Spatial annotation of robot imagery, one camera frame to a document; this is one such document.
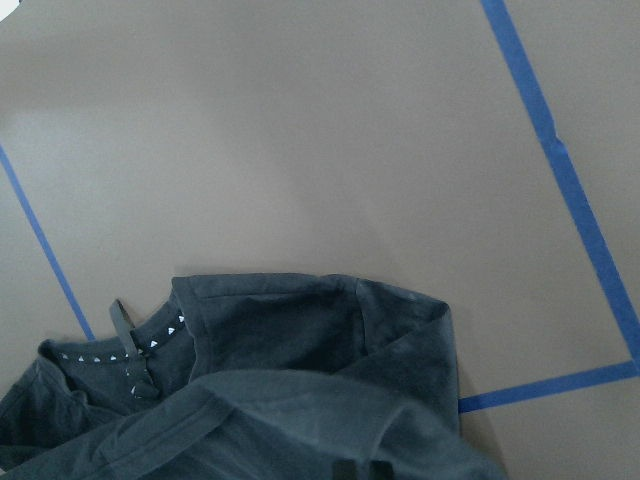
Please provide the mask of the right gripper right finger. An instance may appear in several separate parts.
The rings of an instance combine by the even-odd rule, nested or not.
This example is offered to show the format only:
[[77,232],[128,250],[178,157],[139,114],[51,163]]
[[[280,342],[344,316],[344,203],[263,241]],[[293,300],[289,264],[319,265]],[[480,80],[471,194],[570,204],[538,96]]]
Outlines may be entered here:
[[390,462],[372,460],[369,462],[370,480],[393,480],[393,466]]

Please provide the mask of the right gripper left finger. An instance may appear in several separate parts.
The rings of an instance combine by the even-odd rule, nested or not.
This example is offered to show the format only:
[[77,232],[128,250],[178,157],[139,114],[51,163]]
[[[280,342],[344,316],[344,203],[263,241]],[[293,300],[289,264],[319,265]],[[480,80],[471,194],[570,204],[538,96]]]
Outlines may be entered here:
[[333,480],[353,480],[353,461],[336,460],[332,465]]

